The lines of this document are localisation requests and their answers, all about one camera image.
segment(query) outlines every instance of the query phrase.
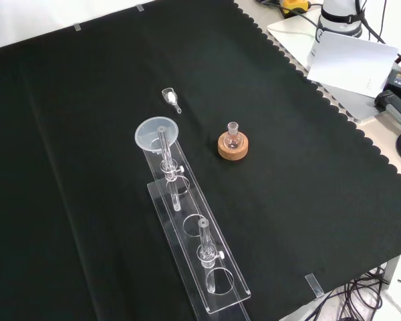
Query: white paper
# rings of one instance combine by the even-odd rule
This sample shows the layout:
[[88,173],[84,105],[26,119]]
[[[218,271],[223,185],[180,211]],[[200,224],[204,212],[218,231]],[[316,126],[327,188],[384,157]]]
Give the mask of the white paper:
[[383,90],[397,53],[389,45],[325,32],[307,79],[374,98]]
[[150,1],[0,0],[0,47]]

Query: white floor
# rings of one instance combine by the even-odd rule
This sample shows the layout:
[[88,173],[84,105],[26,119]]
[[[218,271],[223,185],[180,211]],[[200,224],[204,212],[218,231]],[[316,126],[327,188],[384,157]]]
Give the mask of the white floor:
[[[382,291],[383,306],[379,309],[374,316],[374,321],[399,321],[401,320],[401,258],[396,268],[394,279],[389,289]],[[367,303],[374,305],[376,303],[374,294],[368,290],[361,290],[363,298]],[[327,301],[325,306],[322,308],[319,321],[336,321],[342,311],[342,303],[344,296],[339,296]],[[358,311],[364,317],[364,320],[370,321],[372,311],[367,308],[359,299],[354,300]],[[301,307],[289,316],[281,319],[281,321],[304,321],[321,303],[321,300],[311,302],[310,304]]]

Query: clear acrylic stand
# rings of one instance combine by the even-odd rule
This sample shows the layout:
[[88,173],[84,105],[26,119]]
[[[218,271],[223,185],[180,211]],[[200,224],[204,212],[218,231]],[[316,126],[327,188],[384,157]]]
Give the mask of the clear acrylic stand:
[[148,190],[198,320],[249,320],[251,296],[193,172],[176,141],[178,127],[151,118],[136,142],[152,171]]

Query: round hole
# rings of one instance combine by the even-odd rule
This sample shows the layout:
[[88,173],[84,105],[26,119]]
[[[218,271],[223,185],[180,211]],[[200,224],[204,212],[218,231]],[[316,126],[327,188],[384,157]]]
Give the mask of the round hole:
[[[168,192],[171,193],[169,182],[170,181],[166,182],[166,188],[168,189]],[[182,175],[175,176],[175,180],[171,182],[173,182],[176,185],[178,196],[187,193],[188,189],[190,188],[190,182],[188,181],[188,178]]]
[[201,214],[192,214],[184,219],[182,222],[182,229],[190,237],[199,236],[199,219],[204,219],[205,217]]
[[234,285],[233,274],[225,267],[216,267],[207,274],[206,286],[212,294],[223,296],[229,293]]

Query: acrylic base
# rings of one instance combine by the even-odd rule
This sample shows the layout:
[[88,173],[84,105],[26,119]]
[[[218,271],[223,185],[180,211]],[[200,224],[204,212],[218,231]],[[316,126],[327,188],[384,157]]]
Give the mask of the acrylic base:
[[[144,152],[156,179],[148,184],[166,238],[198,320],[249,320],[242,301],[251,296],[228,245],[213,217],[205,197],[184,154],[175,142],[172,159],[178,168],[178,178],[168,182],[160,168],[162,156]],[[178,207],[175,195],[178,193]],[[209,222],[213,239],[214,260],[200,259],[199,221]]]

